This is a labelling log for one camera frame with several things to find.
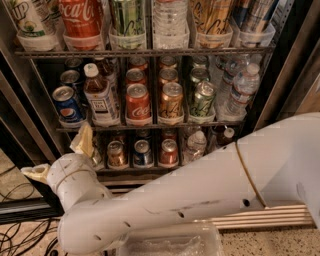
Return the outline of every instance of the water bottle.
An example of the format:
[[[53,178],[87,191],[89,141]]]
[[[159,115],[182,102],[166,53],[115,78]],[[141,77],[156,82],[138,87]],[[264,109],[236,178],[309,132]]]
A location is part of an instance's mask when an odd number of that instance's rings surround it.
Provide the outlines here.
[[[207,146],[207,139],[202,131],[196,131],[187,141],[183,152],[183,165],[201,158]]]
[[[223,105],[228,100],[233,85],[233,78],[249,64],[249,61],[249,54],[234,55],[228,59],[217,92],[216,102],[219,105]]]
[[[250,63],[236,75],[227,103],[229,115],[240,115],[252,100],[260,85],[259,70],[258,64]]]

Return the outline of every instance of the blue can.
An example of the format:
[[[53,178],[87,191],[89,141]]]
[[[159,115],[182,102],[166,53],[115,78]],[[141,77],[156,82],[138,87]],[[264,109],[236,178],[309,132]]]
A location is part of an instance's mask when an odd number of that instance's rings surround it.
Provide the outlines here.
[[[134,144],[133,162],[142,168],[153,163],[152,152],[147,140],[138,140]]]
[[[79,123],[86,118],[85,111],[79,103],[75,90],[69,86],[60,86],[52,93],[60,121]]]

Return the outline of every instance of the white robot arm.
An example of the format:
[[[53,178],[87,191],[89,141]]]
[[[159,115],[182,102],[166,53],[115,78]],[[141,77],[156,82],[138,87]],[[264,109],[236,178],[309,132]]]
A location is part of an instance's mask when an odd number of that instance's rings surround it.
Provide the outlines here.
[[[87,158],[64,155],[47,182],[64,207],[63,250],[111,249],[133,230],[304,202],[320,227],[320,113],[286,119],[112,197]]]

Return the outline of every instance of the white bottle cap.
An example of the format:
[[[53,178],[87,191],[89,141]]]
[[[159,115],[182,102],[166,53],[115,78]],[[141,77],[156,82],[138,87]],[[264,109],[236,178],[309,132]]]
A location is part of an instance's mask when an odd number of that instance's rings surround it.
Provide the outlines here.
[[[251,75],[255,75],[255,74],[258,74],[259,73],[259,70],[260,70],[260,67],[258,64],[256,63],[250,63],[248,66],[247,66],[247,71],[249,74]]]
[[[89,63],[84,66],[84,73],[86,77],[95,77],[99,74],[99,70],[96,64]]]
[[[234,135],[234,130],[232,128],[227,128],[224,130],[223,135],[228,138],[231,139]]]

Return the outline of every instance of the soda can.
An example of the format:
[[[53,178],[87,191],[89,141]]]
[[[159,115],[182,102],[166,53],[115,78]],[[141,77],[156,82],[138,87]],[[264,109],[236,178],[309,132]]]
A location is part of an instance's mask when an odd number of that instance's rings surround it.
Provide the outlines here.
[[[60,86],[52,93],[59,119],[64,123],[78,123],[86,118],[77,94],[69,86]]]
[[[158,84],[160,90],[169,82],[179,83],[178,71],[174,68],[161,69],[158,76]]]
[[[145,86],[147,85],[145,73],[138,68],[129,69],[126,73],[125,81],[127,87],[131,84],[143,84]]]
[[[151,132],[150,129],[138,129],[136,130],[136,138],[135,140],[146,140],[149,142],[149,145],[151,145]]]
[[[103,7],[99,0],[59,0],[59,10],[66,34],[74,38],[88,38],[100,35],[103,20]],[[92,50],[92,45],[76,47],[79,50]]]
[[[72,87],[82,104],[87,105],[88,100],[83,91],[84,78],[76,70],[67,70],[60,75],[60,84]]]
[[[188,102],[192,100],[192,96],[195,93],[198,83],[201,81],[210,81],[210,73],[205,68],[193,68],[189,75],[189,86],[188,86]]]
[[[234,21],[237,23],[239,28],[241,28],[243,22],[246,19],[251,3],[252,3],[252,0],[239,0],[236,2],[233,8],[232,17]]]
[[[45,0],[17,0],[7,3],[24,36],[40,37],[56,32]]]
[[[178,146],[174,140],[166,139],[161,143],[159,162],[162,164],[178,162]]]
[[[216,93],[216,87],[212,83],[208,81],[200,82],[192,98],[190,115],[197,117],[208,116]]]
[[[170,55],[161,56],[159,59],[159,69],[178,68],[177,58]]]
[[[134,144],[133,163],[141,167],[153,163],[152,151],[148,141],[138,140]]]
[[[111,22],[116,34],[121,37],[138,36],[145,33],[144,0],[110,0]],[[136,49],[139,42],[121,42],[124,49]]]
[[[165,128],[161,131],[161,141],[171,139],[177,141],[177,130],[175,128]]]
[[[278,2],[279,0],[252,0],[252,4],[249,8],[246,20],[241,27],[241,31],[248,33],[263,32],[269,25]]]
[[[159,115],[163,118],[182,116],[182,86],[178,83],[166,83],[162,87]]]
[[[128,156],[124,151],[123,144],[120,141],[112,141],[107,148],[108,164],[115,167],[121,167],[128,164]]]
[[[64,62],[65,70],[76,70],[80,74],[83,73],[83,59],[82,58],[68,58]]]
[[[132,120],[144,120],[151,116],[150,96],[143,84],[131,84],[126,94],[127,116]]]

